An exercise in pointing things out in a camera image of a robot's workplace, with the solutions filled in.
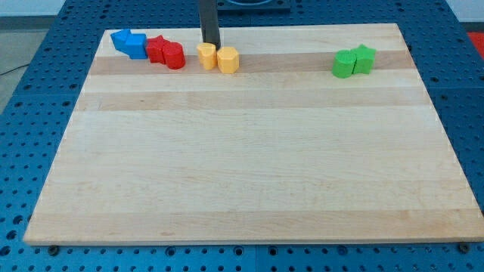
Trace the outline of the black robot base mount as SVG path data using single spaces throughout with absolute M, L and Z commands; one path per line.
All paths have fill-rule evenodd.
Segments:
M 290 0 L 218 0 L 219 11 L 289 11 Z

